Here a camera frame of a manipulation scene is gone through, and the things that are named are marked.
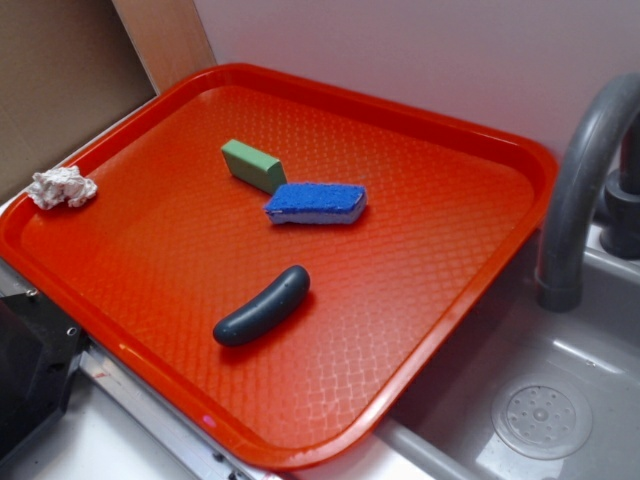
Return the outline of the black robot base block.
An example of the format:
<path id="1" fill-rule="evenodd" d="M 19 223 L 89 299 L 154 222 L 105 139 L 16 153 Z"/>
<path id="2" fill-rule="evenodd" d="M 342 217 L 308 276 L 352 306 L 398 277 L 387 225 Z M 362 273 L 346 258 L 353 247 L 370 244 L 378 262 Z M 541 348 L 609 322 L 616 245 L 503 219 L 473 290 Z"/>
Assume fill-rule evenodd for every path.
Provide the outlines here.
<path id="1" fill-rule="evenodd" d="M 36 289 L 1 298 L 1 463 L 66 413 L 88 338 Z"/>

